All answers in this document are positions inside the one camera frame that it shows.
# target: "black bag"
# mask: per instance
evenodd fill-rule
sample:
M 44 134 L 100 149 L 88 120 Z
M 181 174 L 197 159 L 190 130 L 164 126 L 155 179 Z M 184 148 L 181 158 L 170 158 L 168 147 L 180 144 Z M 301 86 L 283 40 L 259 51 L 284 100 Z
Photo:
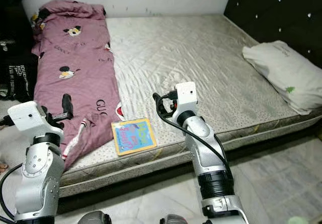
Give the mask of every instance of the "black bag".
M 1 83 L 7 92 L 0 93 L 0 100 L 28 102 L 34 98 L 37 79 L 38 56 L 24 54 L 6 57 L 0 62 Z

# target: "bed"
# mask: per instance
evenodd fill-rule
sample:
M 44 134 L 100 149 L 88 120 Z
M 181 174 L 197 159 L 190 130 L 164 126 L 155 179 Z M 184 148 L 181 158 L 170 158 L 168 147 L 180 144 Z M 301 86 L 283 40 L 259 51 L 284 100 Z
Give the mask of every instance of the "bed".
M 190 161 L 184 137 L 161 122 L 152 93 L 195 81 L 199 115 L 226 151 L 305 129 L 322 110 L 300 116 L 242 57 L 257 44 L 226 16 L 108 19 L 122 112 L 126 120 L 147 117 L 157 147 L 117 157 L 113 141 L 80 158 L 61 179 L 61 197 Z

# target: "black cable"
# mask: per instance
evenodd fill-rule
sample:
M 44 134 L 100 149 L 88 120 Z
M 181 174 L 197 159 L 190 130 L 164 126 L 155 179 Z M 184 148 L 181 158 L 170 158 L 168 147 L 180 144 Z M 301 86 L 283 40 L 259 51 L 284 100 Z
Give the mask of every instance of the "black cable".
M 198 137 L 197 135 L 195 135 L 194 133 L 192 133 L 192 132 L 190 132 L 189 130 L 187 130 L 187 129 L 185 129 L 185 128 L 183 128 L 183 127 L 181 127 L 181 126 L 179 126 L 179 125 L 177 125 L 177 124 L 175 124 L 175 123 L 173 123 L 173 122 L 171 122 L 171 121 L 169 121 L 169 120 L 167 120 L 167 119 L 165 119 L 160 113 L 159 113 L 159 111 L 158 111 L 158 106 L 160 105 L 160 101 L 162 100 L 162 99 L 164 99 L 164 98 L 168 98 L 168 96 L 167 95 L 164 95 L 164 96 L 162 96 L 162 97 L 160 97 L 160 98 L 158 98 L 157 100 L 156 100 L 156 112 L 157 112 L 157 114 L 158 114 L 158 116 L 161 118 L 161 120 L 162 121 L 164 121 L 164 122 L 166 122 L 167 124 L 169 124 L 169 125 L 171 125 L 171 126 L 173 126 L 173 127 L 175 127 L 175 128 L 177 128 L 177 129 L 179 129 L 179 130 L 181 130 L 182 132 L 185 132 L 186 134 L 188 134 L 188 135 L 190 135 L 190 136 L 192 136 L 193 138 L 195 138 L 196 140 L 198 140 L 199 142 L 201 142 L 203 145 L 205 145 L 207 148 L 209 148 L 221 161 L 222 161 L 222 163 L 225 165 L 225 167 L 226 167 L 226 170 L 228 171 L 228 174 L 232 177 L 232 173 L 231 173 L 231 170 L 230 170 L 230 167 L 229 167 L 229 164 L 228 164 L 228 162 L 227 162 L 227 160 L 225 160 L 221 155 L 220 155 L 220 153 L 218 153 L 210 144 L 208 144 L 206 141 L 204 141 L 204 140 L 202 140 L 200 137 Z M 220 145 L 220 147 L 221 147 L 221 149 L 223 150 L 223 147 L 222 147 L 222 145 L 221 145 L 221 142 L 219 141 L 218 142 L 219 143 L 219 145 Z
M 15 224 L 13 221 L 11 221 L 7 218 L 4 218 L 2 216 L 0 216 L 0 221 L 3 221 L 4 223 L 8 223 L 8 224 Z
M 6 207 L 6 204 L 5 204 L 5 201 L 4 201 L 4 197 L 3 197 L 3 194 L 2 194 L 2 190 L 3 190 L 3 185 L 4 185 L 4 182 L 6 180 L 6 178 L 12 173 L 14 172 L 15 170 L 17 170 L 18 168 L 20 168 L 22 166 L 22 163 L 13 167 L 12 169 L 8 170 L 8 172 L 6 172 L 6 174 L 3 176 L 3 178 L 1 179 L 0 181 L 0 204 L 1 204 L 1 207 L 2 209 L 4 210 L 4 212 L 7 214 L 8 217 L 10 217 L 10 219 L 14 220 L 15 216 L 12 215 L 12 213 L 9 211 L 9 209 Z

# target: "floor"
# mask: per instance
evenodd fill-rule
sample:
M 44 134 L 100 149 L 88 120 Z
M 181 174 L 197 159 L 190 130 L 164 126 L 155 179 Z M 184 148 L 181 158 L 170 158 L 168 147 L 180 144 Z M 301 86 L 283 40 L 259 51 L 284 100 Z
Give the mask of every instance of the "floor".
M 233 163 L 235 191 L 250 223 L 319 223 L 322 219 L 322 142 L 308 136 Z M 168 213 L 205 221 L 193 173 L 178 176 L 56 217 L 72 224 L 102 210 L 113 224 L 159 223 Z

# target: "green object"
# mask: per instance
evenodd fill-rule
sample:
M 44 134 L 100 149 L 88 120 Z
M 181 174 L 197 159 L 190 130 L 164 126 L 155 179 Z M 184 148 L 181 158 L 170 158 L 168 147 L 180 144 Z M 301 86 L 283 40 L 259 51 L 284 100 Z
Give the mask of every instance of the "green object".
M 300 216 L 293 216 L 288 220 L 288 224 L 308 224 L 308 221 Z
M 295 90 L 295 87 L 288 87 L 288 88 L 286 88 L 286 91 L 288 92 L 288 93 L 291 93 L 292 91 L 294 91 Z

